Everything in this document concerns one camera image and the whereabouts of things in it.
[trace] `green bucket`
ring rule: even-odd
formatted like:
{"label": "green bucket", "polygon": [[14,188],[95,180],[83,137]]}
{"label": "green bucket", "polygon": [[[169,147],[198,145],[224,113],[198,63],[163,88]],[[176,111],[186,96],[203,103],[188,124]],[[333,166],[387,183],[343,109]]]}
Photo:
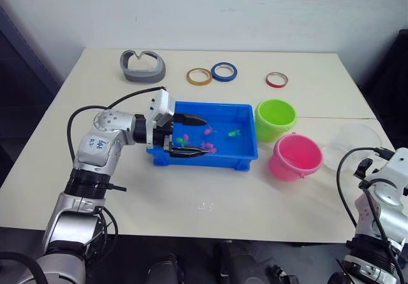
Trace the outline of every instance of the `green bucket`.
{"label": "green bucket", "polygon": [[258,141],[274,142],[295,126],[295,109],[280,99],[269,99],[255,109],[255,131]]}

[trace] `pink bucket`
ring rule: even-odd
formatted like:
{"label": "pink bucket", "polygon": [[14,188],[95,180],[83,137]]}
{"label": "pink bucket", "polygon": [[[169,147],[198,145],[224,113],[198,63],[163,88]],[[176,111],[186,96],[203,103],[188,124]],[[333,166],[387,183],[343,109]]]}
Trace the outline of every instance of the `pink bucket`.
{"label": "pink bucket", "polygon": [[320,147],[300,134],[281,137],[269,160],[270,171],[284,181],[295,181],[315,173],[323,163]]}

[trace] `blue tape roll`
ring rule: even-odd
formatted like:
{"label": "blue tape roll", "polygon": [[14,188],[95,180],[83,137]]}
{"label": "blue tape roll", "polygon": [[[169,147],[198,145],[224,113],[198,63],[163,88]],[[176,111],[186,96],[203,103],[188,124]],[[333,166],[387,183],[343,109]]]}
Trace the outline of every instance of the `blue tape roll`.
{"label": "blue tape roll", "polygon": [[[215,70],[217,68],[219,68],[219,67],[225,67],[225,68],[229,69],[232,72],[232,75],[231,76],[218,75],[215,72]],[[237,77],[238,71],[237,71],[237,68],[234,65],[232,65],[232,64],[230,64],[228,62],[220,62],[220,63],[217,63],[215,66],[212,67],[211,74],[212,74],[212,78],[214,78],[214,79],[216,79],[216,80],[218,80],[220,82],[230,82],[231,80],[234,80],[235,77]]]}

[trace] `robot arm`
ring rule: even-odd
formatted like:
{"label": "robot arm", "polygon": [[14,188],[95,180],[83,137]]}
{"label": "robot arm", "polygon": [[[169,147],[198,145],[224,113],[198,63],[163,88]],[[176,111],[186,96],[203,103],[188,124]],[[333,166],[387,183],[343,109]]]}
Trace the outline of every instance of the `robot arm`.
{"label": "robot arm", "polygon": [[342,262],[348,276],[334,274],[329,284],[352,283],[350,279],[355,284],[396,284],[398,281],[395,263],[408,236],[408,218],[403,214],[401,202],[402,196],[407,194],[408,149],[400,148],[392,153],[379,148],[376,152],[388,160],[387,164],[366,176],[372,160],[365,159],[354,174],[362,179],[359,187],[364,194],[355,202],[358,223],[354,238],[346,243],[351,252]]}
{"label": "robot arm", "polygon": [[[163,147],[173,157],[195,157],[208,151],[172,146],[173,123],[205,125],[194,115],[176,114],[175,101],[160,90],[152,99],[147,119],[108,109],[98,113],[92,129],[82,138],[64,192],[59,194],[45,231],[43,256],[38,264],[51,284],[85,283],[87,261],[94,256],[106,223],[102,221],[107,190],[126,191],[110,183],[124,145],[146,143]],[[35,283],[27,271],[19,284]]]}

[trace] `black cable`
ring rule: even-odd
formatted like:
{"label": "black cable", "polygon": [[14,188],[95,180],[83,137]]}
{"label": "black cable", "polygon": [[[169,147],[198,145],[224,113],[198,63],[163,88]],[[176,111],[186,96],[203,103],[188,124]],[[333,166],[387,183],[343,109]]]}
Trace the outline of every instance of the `black cable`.
{"label": "black cable", "polygon": [[340,163],[339,163],[339,166],[338,166],[338,168],[337,168],[337,173],[336,173],[337,190],[338,190],[338,192],[339,192],[339,196],[340,196],[340,199],[342,200],[342,203],[343,203],[343,205],[344,205],[344,208],[346,209],[346,212],[347,212],[347,214],[349,215],[349,217],[350,217],[350,219],[351,219],[351,222],[353,223],[354,227],[357,226],[357,222],[356,222],[356,220],[354,219],[353,214],[351,214],[351,211],[350,211],[350,209],[349,209],[349,206],[347,205],[346,200],[344,199],[344,195],[343,195],[343,192],[342,192],[342,188],[341,188],[341,186],[340,186],[340,172],[341,172],[341,169],[342,169],[342,166],[343,166],[344,161],[345,161],[345,160],[348,158],[348,156],[350,156],[350,154],[352,154],[353,152],[357,152],[357,151],[359,151],[359,150],[375,150],[375,149],[376,149],[376,148],[373,148],[373,147],[354,148],[354,149],[350,150],[349,152],[347,152],[347,153],[344,155],[344,157],[341,159],[341,161],[340,161]]}
{"label": "black cable", "polygon": [[356,284],[353,281],[353,278],[350,276],[350,274],[347,272],[347,270],[343,267],[342,263],[340,263],[340,261],[338,259],[336,259],[337,264],[340,266],[340,268],[343,270],[343,273],[345,274],[345,276],[350,280],[350,282],[352,284]]}
{"label": "black cable", "polygon": [[75,152],[74,152],[74,148],[72,147],[72,138],[71,138],[71,127],[72,127],[72,122],[74,121],[74,118],[81,112],[85,111],[85,110],[89,110],[89,109],[103,109],[106,110],[107,107],[104,106],[86,106],[86,107],[82,107],[77,109],[74,113],[72,113],[72,115],[70,116],[69,120],[68,120],[68,124],[66,126],[66,139],[68,141],[68,148],[69,148],[69,153],[71,154],[71,159],[72,162],[74,162],[75,159]]}
{"label": "black cable", "polygon": [[[110,222],[110,223],[106,226],[106,228],[109,228],[109,226],[110,226],[111,224],[112,224],[112,222]],[[100,230],[92,239],[88,240],[88,241],[84,244],[84,247],[87,246],[87,245],[89,245],[89,244],[91,244],[92,242],[94,242],[97,238],[99,238],[99,237],[102,235],[102,233],[103,233],[103,229]]]}
{"label": "black cable", "polygon": [[161,90],[161,89],[166,90],[165,87],[154,87],[154,88],[145,89],[145,90],[140,90],[140,91],[137,91],[137,92],[130,93],[130,94],[128,94],[128,95],[126,95],[126,96],[124,96],[124,97],[122,97],[122,98],[119,98],[119,99],[118,99],[117,101],[115,101],[114,103],[110,104],[110,105],[108,106],[108,109],[112,109],[114,106],[116,106],[117,104],[123,102],[125,99],[128,99],[128,98],[130,98],[130,97],[133,97],[133,96],[136,96],[136,95],[139,95],[139,94],[143,94],[143,93],[158,91],[158,90]]}
{"label": "black cable", "polygon": [[15,252],[0,252],[0,260],[16,260],[20,262],[30,270],[37,284],[48,284],[47,278],[40,265],[27,255]]}
{"label": "black cable", "polygon": [[90,267],[91,270],[97,268],[97,267],[100,265],[100,263],[101,263],[103,260],[105,260],[105,259],[107,258],[107,256],[109,256],[109,254],[112,252],[112,250],[116,247],[117,240],[118,240],[118,236],[119,236],[119,228],[118,228],[118,225],[117,225],[117,222],[116,222],[115,217],[113,217],[112,213],[111,213],[106,207],[103,207],[103,211],[104,211],[106,214],[108,214],[108,216],[110,217],[110,219],[111,219],[111,221],[112,221],[112,223],[113,223],[113,226],[115,227],[115,234],[113,235],[113,241],[112,241],[112,244],[110,245],[109,249],[107,249],[107,251],[102,255],[102,257],[100,257],[100,258],[98,259],[98,261],[95,262],[95,263]]}
{"label": "black cable", "polygon": [[101,218],[102,227],[103,227],[103,244],[102,244],[102,247],[100,249],[100,254],[102,255],[102,253],[104,252],[104,250],[106,248],[106,244],[108,242],[108,226],[106,225],[105,216],[103,216],[102,212],[99,213],[99,217]]}
{"label": "black cable", "polygon": [[[378,229],[380,231],[381,239],[385,243],[388,243],[388,237],[387,237],[387,235],[386,235],[386,233],[384,231],[383,225],[381,225],[381,222],[380,222],[380,219],[378,217],[377,211],[376,211],[376,209],[374,207],[374,203],[372,202],[371,194],[366,188],[361,188],[361,189],[363,190],[364,194],[367,197],[368,205],[370,206],[372,216],[374,217],[375,223],[377,224],[377,227],[378,227]],[[393,255],[391,249],[388,246],[386,247],[386,250],[387,250],[388,257],[390,258],[393,265],[395,266],[395,269],[397,270],[398,277],[400,278],[400,283],[405,284],[404,275],[402,274],[402,270],[401,270],[400,265],[398,264],[397,259],[395,258],[395,256]]]}

